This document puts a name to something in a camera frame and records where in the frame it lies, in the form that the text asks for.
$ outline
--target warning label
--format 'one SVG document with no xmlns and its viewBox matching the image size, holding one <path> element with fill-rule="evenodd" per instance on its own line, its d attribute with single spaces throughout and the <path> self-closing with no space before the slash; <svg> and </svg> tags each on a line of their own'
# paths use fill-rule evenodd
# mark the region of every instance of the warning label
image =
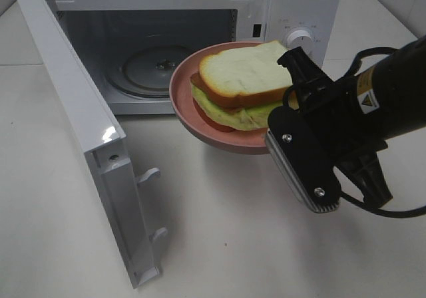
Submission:
<svg viewBox="0 0 426 298">
<path fill-rule="evenodd" d="M 364 114 L 373 112 L 380 107 L 373 91 L 373 71 L 374 67 L 371 67 L 370 69 L 361 73 L 357 81 L 358 103 Z"/>
</svg>

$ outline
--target black cable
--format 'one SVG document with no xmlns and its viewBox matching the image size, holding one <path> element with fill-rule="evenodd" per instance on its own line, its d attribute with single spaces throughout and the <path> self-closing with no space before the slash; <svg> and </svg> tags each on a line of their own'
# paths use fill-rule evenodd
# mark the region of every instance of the black cable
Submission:
<svg viewBox="0 0 426 298">
<path fill-rule="evenodd" d="M 356 54 L 355 58 L 352 61 L 351 66 L 347 70 L 347 72 L 343 75 L 343 77 L 347 77 L 350 75 L 355 75 L 355 73 L 359 70 L 362 65 L 362 59 L 365 57 L 370 57 L 371 55 L 380 55 L 380 54 L 392 54 L 397 49 L 393 47 L 372 47 L 371 49 L 366 49 Z"/>
<path fill-rule="evenodd" d="M 366 210 L 367 212 L 384 216 L 388 218 L 413 218 L 418 217 L 426 214 L 426 205 L 423 207 L 415 208 L 414 210 L 405 210 L 402 212 L 393 212 L 389 210 L 381 210 L 379 208 L 373 208 L 370 206 L 365 205 L 365 203 L 360 202 L 359 200 L 353 198 L 352 196 L 348 195 L 345 192 L 341 192 L 341 196 L 343 199 L 347 200 L 349 203 L 352 203 L 353 205 L 362 208 L 363 210 Z"/>
</svg>

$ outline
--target open microwave door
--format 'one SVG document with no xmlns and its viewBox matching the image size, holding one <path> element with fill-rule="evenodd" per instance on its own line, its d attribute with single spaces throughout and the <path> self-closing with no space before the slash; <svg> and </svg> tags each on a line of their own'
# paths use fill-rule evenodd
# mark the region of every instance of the open microwave door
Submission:
<svg viewBox="0 0 426 298">
<path fill-rule="evenodd" d="M 158 169 L 135 178 L 125 134 L 77 56 L 46 0 L 18 0 L 28 28 L 99 192 L 133 287 L 158 275 L 139 189 Z"/>
</svg>

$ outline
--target white table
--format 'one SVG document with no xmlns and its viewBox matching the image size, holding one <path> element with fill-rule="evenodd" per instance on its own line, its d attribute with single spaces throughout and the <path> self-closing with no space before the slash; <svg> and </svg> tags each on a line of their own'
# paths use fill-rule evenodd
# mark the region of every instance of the white table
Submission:
<svg viewBox="0 0 426 298">
<path fill-rule="evenodd" d="M 324 69 L 414 36 L 376 0 L 341 0 Z M 269 155 L 209 147 L 173 116 L 122 116 L 145 209 L 170 230 L 164 274 L 130 286 L 66 116 L 18 6 L 0 18 L 0 297 L 424 297 L 426 217 L 391 220 L 342 201 L 299 204 Z M 426 131 L 379 153 L 395 199 L 426 202 Z M 353 186 L 342 179 L 345 190 Z"/>
</svg>

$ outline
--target bread slice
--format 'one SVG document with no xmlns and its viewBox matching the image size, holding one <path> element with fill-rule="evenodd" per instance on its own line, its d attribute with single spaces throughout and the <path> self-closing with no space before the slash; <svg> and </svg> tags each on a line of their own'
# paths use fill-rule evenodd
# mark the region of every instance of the bread slice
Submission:
<svg viewBox="0 0 426 298">
<path fill-rule="evenodd" d="M 200 88 L 221 107 L 252 107 L 277 102 L 292 85 L 277 60 L 287 51 L 278 41 L 205 56 L 198 66 Z"/>
</svg>

